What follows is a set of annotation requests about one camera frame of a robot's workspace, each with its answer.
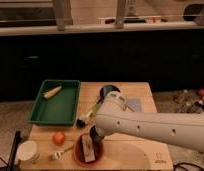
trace black cabinet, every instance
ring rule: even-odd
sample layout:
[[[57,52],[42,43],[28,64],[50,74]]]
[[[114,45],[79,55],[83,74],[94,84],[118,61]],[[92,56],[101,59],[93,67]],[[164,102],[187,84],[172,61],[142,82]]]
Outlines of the black cabinet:
[[[34,99],[44,79],[204,87],[204,30],[0,37],[0,100]]]

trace green tray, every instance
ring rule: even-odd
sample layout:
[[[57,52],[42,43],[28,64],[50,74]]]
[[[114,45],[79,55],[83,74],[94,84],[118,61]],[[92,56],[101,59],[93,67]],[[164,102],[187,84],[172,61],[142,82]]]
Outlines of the green tray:
[[[61,85],[62,89],[50,99],[44,99],[44,92]],[[28,123],[36,125],[73,125],[76,118],[80,91],[78,80],[43,81]]]

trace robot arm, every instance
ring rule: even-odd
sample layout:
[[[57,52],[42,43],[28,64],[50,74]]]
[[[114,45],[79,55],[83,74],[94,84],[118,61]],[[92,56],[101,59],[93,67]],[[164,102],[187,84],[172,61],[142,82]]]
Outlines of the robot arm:
[[[94,142],[122,133],[204,152],[204,114],[135,113],[125,111],[125,98],[110,92],[96,114]]]

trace black cord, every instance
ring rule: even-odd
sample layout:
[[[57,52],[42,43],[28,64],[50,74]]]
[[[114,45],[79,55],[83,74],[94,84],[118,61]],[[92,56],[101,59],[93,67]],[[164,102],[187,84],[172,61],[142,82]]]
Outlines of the black cord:
[[[183,170],[185,170],[185,171],[188,171],[188,169],[187,168],[185,168],[185,167],[183,167],[183,166],[179,166],[179,165],[174,165],[174,171],[176,171],[176,169],[177,168],[181,168],[181,169],[183,169]]]
[[[2,159],[2,157],[0,157],[0,160],[1,160],[7,167],[10,167],[10,166],[8,165],[8,163],[6,163],[5,160]]]
[[[204,168],[202,168],[201,166],[198,166],[198,165],[193,164],[193,163],[187,163],[187,162],[181,162],[181,163],[174,165],[174,171],[176,171],[177,168],[181,168],[181,169],[184,169],[185,171],[188,171],[187,168],[185,168],[184,166],[181,166],[181,165],[192,166],[192,167],[198,168],[199,171],[204,171]]]

